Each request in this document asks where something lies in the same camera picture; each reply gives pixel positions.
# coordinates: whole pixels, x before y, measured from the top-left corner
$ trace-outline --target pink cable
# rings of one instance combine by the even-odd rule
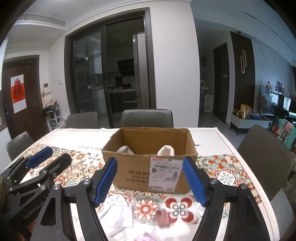
[[[159,227],[169,227],[170,219],[168,212],[165,209],[159,209],[156,211],[156,223]]]

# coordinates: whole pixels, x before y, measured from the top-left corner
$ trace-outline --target blue gripper pad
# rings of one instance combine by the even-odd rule
[[[113,158],[107,170],[105,171],[103,177],[101,178],[99,184],[96,187],[96,198],[94,199],[94,203],[97,206],[99,206],[100,203],[105,201],[116,173],[117,173],[117,160]]]
[[[195,197],[195,200],[205,207],[207,203],[207,199],[205,197],[205,187],[199,180],[196,172],[192,168],[187,158],[184,158],[183,160],[183,172]]]
[[[35,155],[29,157],[26,165],[28,168],[35,168],[42,162],[50,158],[52,154],[53,150],[49,146],[47,146],[41,151],[37,152]]]

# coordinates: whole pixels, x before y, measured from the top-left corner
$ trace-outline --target white fabric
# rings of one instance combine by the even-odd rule
[[[127,153],[127,154],[130,154],[130,155],[134,155],[134,153],[132,152],[132,150],[128,146],[122,146],[122,147],[120,147],[117,150],[117,153],[120,153],[120,152]]]
[[[101,223],[108,227],[132,228],[133,215],[131,207],[111,205],[101,215]]]
[[[175,150],[170,145],[164,145],[161,149],[157,152],[158,156],[174,156]]]

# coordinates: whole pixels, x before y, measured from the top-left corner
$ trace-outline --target chair backrest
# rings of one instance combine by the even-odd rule
[[[172,112],[163,109],[125,110],[120,124],[122,127],[174,127]]]
[[[248,164],[269,200],[288,180],[295,159],[291,151],[271,132],[254,125],[237,151]]]
[[[98,129],[98,113],[94,111],[69,115],[66,128]]]
[[[26,131],[19,134],[6,145],[6,150],[10,157],[10,160],[13,161],[14,159],[16,159],[24,150],[26,150],[29,146],[33,144],[33,139]]]

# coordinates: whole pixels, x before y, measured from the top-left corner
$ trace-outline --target sliding glass door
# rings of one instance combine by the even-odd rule
[[[113,128],[104,33],[105,27],[97,28],[73,41],[75,107],[77,113],[96,111],[99,127]]]

